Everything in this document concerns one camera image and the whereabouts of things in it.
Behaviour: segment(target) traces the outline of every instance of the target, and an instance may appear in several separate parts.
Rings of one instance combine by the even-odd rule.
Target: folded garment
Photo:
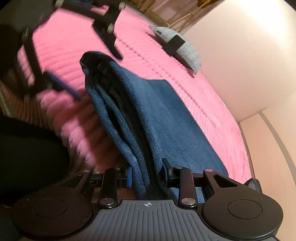
[[[227,170],[166,80],[146,80],[101,52],[86,52],[80,64],[86,90],[108,134],[133,169],[137,198],[175,198],[160,178],[162,158],[193,172]],[[198,190],[198,200],[203,200]]]

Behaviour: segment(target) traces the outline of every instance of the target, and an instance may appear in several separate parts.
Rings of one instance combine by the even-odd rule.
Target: black tag
[[[163,50],[169,55],[172,56],[182,45],[185,43],[179,35],[175,35],[170,41],[168,41],[164,46]]]

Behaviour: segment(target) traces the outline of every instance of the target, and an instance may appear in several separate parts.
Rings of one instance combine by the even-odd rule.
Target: denim fabric
[[[160,179],[162,158],[192,172],[228,175],[168,82],[140,78],[101,52],[86,52],[80,64],[98,116],[132,166],[137,198],[177,197],[178,190],[165,188]],[[199,189],[197,197],[203,200]]]

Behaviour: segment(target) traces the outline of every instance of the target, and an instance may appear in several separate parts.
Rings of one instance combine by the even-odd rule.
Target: gray stripe on wall
[[[250,155],[250,151],[249,151],[249,147],[248,147],[248,144],[247,144],[247,141],[246,141],[246,138],[244,136],[244,132],[242,130],[242,126],[240,123],[238,123],[238,126],[239,126],[239,129],[241,131],[241,134],[242,134],[242,139],[244,141],[244,146],[246,147],[246,151],[247,151],[247,155],[248,155],[248,158],[249,158],[249,166],[250,166],[250,170],[251,170],[251,175],[252,175],[252,178],[255,178],[255,173],[254,173],[254,168],[253,168],[253,163],[252,163],[252,159],[251,159],[251,155]]]
[[[295,186],[296,186],[296,166],[294,165],[294,162],[293,162],[287,148],[285,147],[283,141],[281,140],[281,138],[279,137],[279,135],[276,132],[275,128],[272,126],[272,124],[267,119],[265,114],[262,111],[259,111],[259,115],[261,116],[261,118],[263,119],[263,121],[265,122],[267,127],[269,128],[269,130],[272,133],[272,135],[274,136],[274,139],[276,140],[279,148],[281,149],[281,152],[283,153],[284,158],[286,159],[286,162],[288,164],[288,167],[290,169],[290,172],[292,174],[292,177],[293,177],[293,180],[294,180],[294,183],[295,183]]]

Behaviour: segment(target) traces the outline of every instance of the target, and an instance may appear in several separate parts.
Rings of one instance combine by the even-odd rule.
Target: pink blanket
[[[178,93],[228,170],[229,177],[244,183],[251,177],[241,132],[229,110],[201,72],[192,75],[155,41],[149,24],[126,8],[116,25],[115,42],[124,56],[118,63],[146,79],[166,79]],[[79,59],[89,50],[110,54],[91,28],[91,20],[64,10],[56,11],[33,36],[43,70],[50,70],[83,94],[75,101],[66,92],[45,90],[36,99],[23,101],[4,90],[18,118],[49,127],[68,146],[72,170],[122,166],[125,160],[107,135],[85,92]],[[26,56],[19,60],[29,82],[33,82]]]

